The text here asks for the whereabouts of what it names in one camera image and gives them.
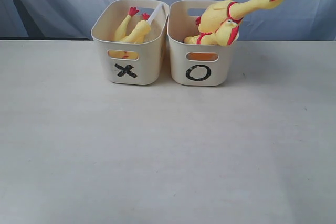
table surface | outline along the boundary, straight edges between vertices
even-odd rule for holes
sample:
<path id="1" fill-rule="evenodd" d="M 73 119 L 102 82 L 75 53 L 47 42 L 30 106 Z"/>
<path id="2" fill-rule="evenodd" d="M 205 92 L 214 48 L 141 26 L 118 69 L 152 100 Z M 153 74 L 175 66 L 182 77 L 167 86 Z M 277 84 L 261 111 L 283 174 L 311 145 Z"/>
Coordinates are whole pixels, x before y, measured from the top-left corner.
<path id="1" fill-rule="evenodd" d="M 227 81 L 105 79 L 0 42 L 0 223 L 336 223 L 336 42 L 238 42 Z"/>

white plastic bin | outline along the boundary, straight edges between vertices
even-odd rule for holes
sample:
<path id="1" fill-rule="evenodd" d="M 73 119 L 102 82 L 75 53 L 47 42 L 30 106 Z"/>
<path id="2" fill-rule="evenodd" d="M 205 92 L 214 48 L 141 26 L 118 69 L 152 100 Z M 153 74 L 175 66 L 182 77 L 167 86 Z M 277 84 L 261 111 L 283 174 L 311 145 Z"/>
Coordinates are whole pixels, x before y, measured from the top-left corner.
<path id="1" fill-rule="evenodd" d="M 173 79 L 182 85 L 217 86 L 222 84 L 231 66 L 235 43 L 222 47 L 219 45 L 185 44 L 187 36 L 198 35 L 195 20 L 189 16 L 190 9 L 206 9 L 212 0 L 182 0 L 170 7 L 168 19 L 168 38 Z M 197 60 L 201 54 L 213 55 L 208 60 Z"/>
<path id="2" fill-rule="evenodd" d="M 159 3 L 163 3 L 163 7 L 152 22 L 151 32 L 145 36 L 144 43 L 111 42 L 115 30 L 128 14 L 130 7 L 153 10 Z M 91 35 L 97 45 L 103 72 L 108 80 L 114 83 L 148 85 L 158 79 L 166 51 L 168 15 L 169 5 L 157 0 L 117 0 L 106 8 L 93 26 Z M 139 20 L 141 13 L 129 22 L 127 35 Z M 136 52 L 138 58 L 112 58 L 109 56 L 110 50 Z"/>

black o symbol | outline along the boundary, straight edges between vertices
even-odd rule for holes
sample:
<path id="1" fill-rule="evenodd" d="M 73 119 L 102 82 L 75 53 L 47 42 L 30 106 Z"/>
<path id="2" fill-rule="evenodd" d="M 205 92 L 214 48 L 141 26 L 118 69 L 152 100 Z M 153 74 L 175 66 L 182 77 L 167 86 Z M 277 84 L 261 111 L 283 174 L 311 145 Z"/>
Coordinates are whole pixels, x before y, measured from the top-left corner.
<path id="1" fill-rule="evenodd" d="M 190 76 L 190 73 L 195 69 L 195 68 L 205 68 L 206 69 L 206 75 L 202 78 L 194 78 L 194 77 L 191 77 Z M 187 72 L 185 73 L 185 76 L 189 79 L 189 80 L 192 80 L 192 81 L 204 81 L 206 79 L 208 79 L 211 75 L 211 69 L 210 67 L 206 66 L 206 65 L 194 65 L 192 66 L 191 68 L 189 68 L 187 70 Z"/>

rubber chicken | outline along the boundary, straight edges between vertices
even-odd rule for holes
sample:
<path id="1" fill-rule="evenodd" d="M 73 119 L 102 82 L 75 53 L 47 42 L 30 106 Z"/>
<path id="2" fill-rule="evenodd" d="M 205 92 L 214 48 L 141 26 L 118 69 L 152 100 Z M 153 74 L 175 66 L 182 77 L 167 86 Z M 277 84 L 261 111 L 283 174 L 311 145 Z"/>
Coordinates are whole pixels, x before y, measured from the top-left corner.
<path id="1" fill-rule="evenodd" d="M 201 33 L 186 37 L 183 42 L 188 44 L 229 46 L 239 37 L 239 25 L 227 18 L 214 33 Z"/>
<path id="2" fill-rule="evenodd" d="M 200 33 L 213 33 L 222 22 L 229 18 L 240 24 L 243 18 L 259 9 L 273 9 L 284 0 L 249 0 L 238 3 L 233 0 L 223 0 L 209 5 L 203 15 L 196 20 Z"/>
<path id="3" fill-rule="evenodd" d="M 131 7 L 125 19 L 121 22 L 119 27 L 116 29 L 113 37 L 114 42 L 122 43 L 143 43 L 145 36 L 151 31 L 151 25 L 146 22 L 149 19 L 147 13 L 142 14 L 142 20 L 137 23 L 133 31 L 129 35 L 126 35 L 126 30 L 132 17 L 137 14 L 139 10 L 136 7 Z M 109 56 L 118 59 L 130 59 L 136 60 L 138 58 L 137 52 L 127 52 L 127 51 L 109 51 Z"/>

black x symbol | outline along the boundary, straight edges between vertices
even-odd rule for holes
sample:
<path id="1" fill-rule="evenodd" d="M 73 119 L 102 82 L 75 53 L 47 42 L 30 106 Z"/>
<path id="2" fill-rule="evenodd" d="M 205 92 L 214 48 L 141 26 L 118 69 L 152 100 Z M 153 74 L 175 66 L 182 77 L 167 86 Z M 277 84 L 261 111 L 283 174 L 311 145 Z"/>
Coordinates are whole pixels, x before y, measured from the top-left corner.
<path id="1" fill-rule="evenodd" d="M 122 66 L 120 66 L 119 64 L 115 64 L 114 66 L 115 66 L 116 68 L 118 68 L 118 69 L 121 70 L 121 71 L 118 73 L 118 76 L 119 76 L 119 77 L 124 76 L 126 73 L 127 73 L 129 76 L 133 77 L 133 78 L 138 77 L 135 73 L 133 73 L 133 72 L 131 71 L 131 69 L 133 68 L 132 65 L 127 65 L 126 67 L 122 67 Z"/>

